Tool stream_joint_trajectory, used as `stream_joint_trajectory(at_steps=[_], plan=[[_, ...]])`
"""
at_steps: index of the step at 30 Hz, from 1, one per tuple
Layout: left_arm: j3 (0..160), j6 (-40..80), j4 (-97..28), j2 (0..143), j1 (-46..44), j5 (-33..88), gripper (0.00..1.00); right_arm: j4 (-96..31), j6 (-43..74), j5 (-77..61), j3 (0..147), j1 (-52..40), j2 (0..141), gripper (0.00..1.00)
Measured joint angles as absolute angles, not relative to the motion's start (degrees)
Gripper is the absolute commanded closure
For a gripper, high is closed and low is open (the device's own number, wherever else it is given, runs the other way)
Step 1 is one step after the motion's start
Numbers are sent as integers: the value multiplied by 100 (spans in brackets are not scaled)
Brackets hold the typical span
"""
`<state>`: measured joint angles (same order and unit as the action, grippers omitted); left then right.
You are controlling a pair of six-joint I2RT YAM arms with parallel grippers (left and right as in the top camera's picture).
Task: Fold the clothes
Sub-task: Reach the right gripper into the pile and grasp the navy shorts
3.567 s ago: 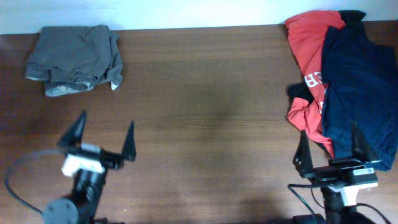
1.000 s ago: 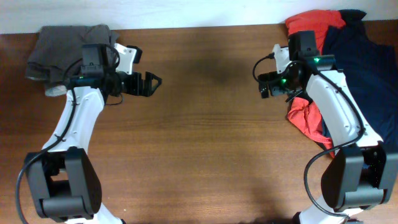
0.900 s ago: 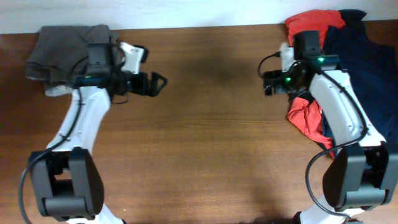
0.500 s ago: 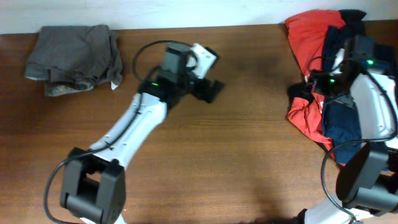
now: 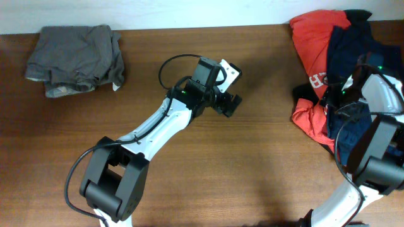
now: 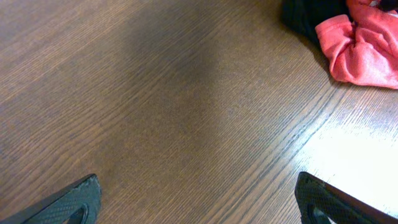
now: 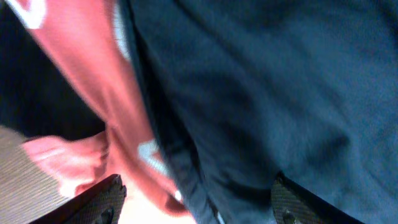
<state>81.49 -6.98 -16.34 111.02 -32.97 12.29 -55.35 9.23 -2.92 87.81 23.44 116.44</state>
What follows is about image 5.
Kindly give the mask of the navy blue shorts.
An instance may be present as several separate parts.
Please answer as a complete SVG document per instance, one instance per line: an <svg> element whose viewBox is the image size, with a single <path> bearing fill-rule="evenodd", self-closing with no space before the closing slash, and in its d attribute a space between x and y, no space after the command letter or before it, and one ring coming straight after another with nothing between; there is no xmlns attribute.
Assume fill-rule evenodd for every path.
<svg viewBox="0 0 404 227"><path fill-rule="evenodd" d="M364 116L359 120L343 123L348 116L338 114L350 107L341 104L343 98L341 88L354 72L357 60L368 53L376 54L375 64L384 66L403 78L403 60L401 48L395 45L384 45L374 40L368 22L353 23L346 30L334 27L331 34L327 53L327 82L328 88L323 95L323 101L328 104L326 128L328 137L338 138L338 159L345 166L351 150L355 147L363 133L372 123L369 107L353 102L350 107Z"/></svg>

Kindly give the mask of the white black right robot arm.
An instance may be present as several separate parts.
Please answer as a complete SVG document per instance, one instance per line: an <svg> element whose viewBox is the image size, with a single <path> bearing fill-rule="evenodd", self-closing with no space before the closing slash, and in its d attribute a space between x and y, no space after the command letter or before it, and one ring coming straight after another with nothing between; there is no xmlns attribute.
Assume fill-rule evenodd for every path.
<svg viewBox="0 0 404 227"><path fill-rule="evenodd" d="M403 190L403 160L388 153L400 147L396 138L403 130L403 83L399 75L383 66L379 54L362 55L354 73L341 90L338 113L349 122L371 117L372 122L353 150L347 164L335 163L343 183L319 207L311 209L297 226L353 226L353 219L366 206Z"/></svg>

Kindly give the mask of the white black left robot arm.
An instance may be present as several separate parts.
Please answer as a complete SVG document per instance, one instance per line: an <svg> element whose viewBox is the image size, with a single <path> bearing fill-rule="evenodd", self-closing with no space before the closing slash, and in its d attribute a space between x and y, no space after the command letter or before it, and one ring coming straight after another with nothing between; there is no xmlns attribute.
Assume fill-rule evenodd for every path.
<svg viewBox="0 0 404 227"><path fill-rule="evenodd" d="M79 192L101 226L131 225L152 158L206 108L231 117L242 99L227 90L241 76L226 60L200 57L193 75L169 88L161 106L139 127L117 140L103 137L90 149Z"/></svg>

